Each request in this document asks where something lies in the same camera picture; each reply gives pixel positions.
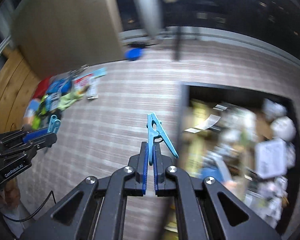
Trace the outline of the person left hand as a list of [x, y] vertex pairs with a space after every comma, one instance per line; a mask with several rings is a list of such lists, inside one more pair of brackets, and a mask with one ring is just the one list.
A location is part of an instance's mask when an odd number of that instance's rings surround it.
[[20, 190], [16, 178], [8, 181], [1, 192], [1, 203], [9, 209], [16, 209], [20, 204]]

